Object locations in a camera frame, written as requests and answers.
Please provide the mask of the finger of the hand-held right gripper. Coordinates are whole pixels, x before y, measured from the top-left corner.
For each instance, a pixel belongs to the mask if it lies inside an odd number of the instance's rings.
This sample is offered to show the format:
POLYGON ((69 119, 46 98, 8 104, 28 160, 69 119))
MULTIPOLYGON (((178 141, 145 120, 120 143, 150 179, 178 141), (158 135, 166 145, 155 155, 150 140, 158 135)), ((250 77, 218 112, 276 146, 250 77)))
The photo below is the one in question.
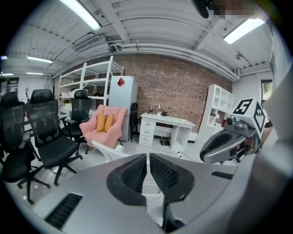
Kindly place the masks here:
POLYGON ((236 131, 220 131, 203 145, 200 158, 235 158, 245 155, 249 150, 254 153, 253 147, 245 145, 246 139, 253 136, 236 131))
POLYGON ((255 143, 255 137, 245 136, 211 136, 200 151, 200 159, 207 164, 224 162, 235 158, 255 143))

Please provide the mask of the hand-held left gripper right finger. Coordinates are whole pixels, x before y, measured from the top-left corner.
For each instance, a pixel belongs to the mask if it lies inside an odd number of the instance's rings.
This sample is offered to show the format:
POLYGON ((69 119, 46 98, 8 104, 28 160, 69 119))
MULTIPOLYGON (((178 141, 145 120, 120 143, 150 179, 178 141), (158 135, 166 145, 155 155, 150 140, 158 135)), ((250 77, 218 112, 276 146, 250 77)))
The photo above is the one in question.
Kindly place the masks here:
POLYGON ((223 193, 237 167, 182 160, 164 154, 149 154, 150 173, 164 195, 165 233, 188 225, 223 193))

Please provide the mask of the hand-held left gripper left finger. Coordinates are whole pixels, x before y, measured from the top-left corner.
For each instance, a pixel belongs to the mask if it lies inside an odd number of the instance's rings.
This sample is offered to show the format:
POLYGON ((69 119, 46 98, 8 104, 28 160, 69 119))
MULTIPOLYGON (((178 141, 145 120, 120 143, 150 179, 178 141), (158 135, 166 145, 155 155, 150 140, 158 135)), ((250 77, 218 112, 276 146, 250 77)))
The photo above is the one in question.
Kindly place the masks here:
POLYGON ((42 234, 161 234, 147 213, 145 154, 84 169, 34 207, 42 234))

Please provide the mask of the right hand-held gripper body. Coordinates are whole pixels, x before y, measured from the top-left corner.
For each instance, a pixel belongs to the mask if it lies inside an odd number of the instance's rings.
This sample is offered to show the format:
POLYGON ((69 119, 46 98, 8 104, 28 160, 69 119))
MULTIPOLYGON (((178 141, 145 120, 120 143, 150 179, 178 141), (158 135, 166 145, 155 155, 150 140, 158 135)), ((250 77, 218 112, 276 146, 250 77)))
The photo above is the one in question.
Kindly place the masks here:
POLYGON ((236 147, 236 160, 260 149, 265 120, 264 110, 256 98, 240 100, 227 117, 224 129, 244 137, 244 141, 236 147))

